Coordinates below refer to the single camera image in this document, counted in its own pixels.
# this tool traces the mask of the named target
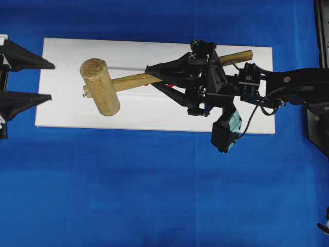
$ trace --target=cable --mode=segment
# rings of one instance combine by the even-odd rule
[[[249,128],[250,122],[251,122],[251,120],[252,120],[252,117],[253,117],[253,115],[255,114],[257,108],[262,104],[262,101],[263,101],[264,99],[268,98],[270,95],[272,95],[272,94],[274,94],[274,93],[276,93],[276,92],[278,92],[278,91],[280,91],[280,90],[283,90],[283,89],[286,89],[286,87],[280,87],[279,89],[275,89],[274,91],[270,92],[268,95],[266,95],[265,97],[263,97],[263,98],[258,102],[258,104],[257,104],[256,107],[253,109],[253,111],[252,111],[252,113],[251,113],[251,115],[250,115],[250,118],[249,118],[249,120],[248,120],[248,124],[247,124],[246,129],[244,130],[244,132],[243,132],[240,136],[237,137],[237,139],[240,139],[242,136],[244,136],[244,135],[246,134],[246,132],[247,132],[247,130],[248,130],[248,128]],[[272,112],[272,113],[270,113],[270,114],[275,114],[275,113],[277,112],[277,110],[278,110],[278,109],[276,109],[276,110],[274,109],[275,112],[273,111],[274,113]]]
[[[278,109],[279,109],[279,107],[275,107],[271,113],[268,113],[268,112],[264,109],[264,107],[261,105],[261,110],[262,110],[262,112],[264,113],[264,115],[266,115],[266,116],[272,116],[272,115],[274,115],[274,114],[278,111]]]
[[[235,63],[232,63],[232,62],[230,62],[230,61],[227,61],[227,62],[225,62],[225,63],[222,64],[222,67],[225,66],[224,64],[232,64],[237,70],[240,71],[240,68],[239,68]]]

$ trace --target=mallet handle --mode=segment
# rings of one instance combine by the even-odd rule
[[[230,65],[232,63],[241,63],[246,62],[252,59],[252,51],[242,51],[237,52],[230,55],[225,55],[219,57],[219,60],[223,66]],[[161,81],[160,79],[151,76],[149,74],[137,74],[132,76],[125,76],[117,79],[113,79],[112,83],[114,86],[114,89],[116,92],[127,90],[127,89],[133,89],[135,87],[139,87],[146,84],[151,84],[155,82]],[[91,95],[89,94],[89,90],[87,86],[83,87],[84,93],[88,98],[91,98]]]

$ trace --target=blue surface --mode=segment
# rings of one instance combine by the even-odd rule
[[[197,38],[271,46],[275,70],[319,66],[311,0],[0,6],[0,32],[36,54],[44,37]],[[39,74],[11,73],[8,90],[37,92]],[[0,246],[329,244],[316,227],[329,165],[305,136],[302,107],[280,109],[275,135],[246,135],[229,154],[209,133],[36,128],[34,116],[18,115],[0,142]]]

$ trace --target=wooden cylinder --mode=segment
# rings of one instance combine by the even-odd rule
[[[106,62],[96,58],[89,59],[81,65],[80,74],[100,114],[104,116],[116,114],[120,110],[120,101],[109,76]]]
[[[225,56],[220,56],[220,62],[222,66],[227,66],[232,63],[241,63],[241,62],[246,62],[252,59],[252,50],[247,50],[247,51],[242,51],[242,52],[237,52],[233,53],[230,55],[225,55]]]
[[[113,86],[115,91],[123,91],[127,89],[133,89],[135,87],[155,83],[162,81],[159,78],[151,76],[149,74],[137,74],[132,76],[125,76],[121,78],[114,79]]]

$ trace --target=white board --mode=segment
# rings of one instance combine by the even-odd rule
[[[270,47],[218,45],[218,55],[227,55],[251,49],[253,60],[260,67],[272,71]],[[189,44],[149,43],[128,41],[44,39],[43,57],[55,64],[54,70],[41,70],[40,94],[51,94],[52,101],[37,107],[35,125],[44,127],[106,128],[137,130],[171,130],[211,132],[212,123],[221,115],[213,109],[210,116],[189,116],[187,108],[153,86],[118,92],[120,111],[112,117],[102,116],[92,99],[83,98],[84,81],[80,75],[81,64],[90,58],[100,58],[109,66],[112,79],[143,73],[147,65],[178,59],[190,51]],[[237,74],[231,65],[225,67],[228,75]],[[265,94],[265,84],[260,87]],[[254,108],[238,97],[234,100],[242,119],[242,130]],[[249,133],[275,133],[274,116],[264,116],[257,111]]]

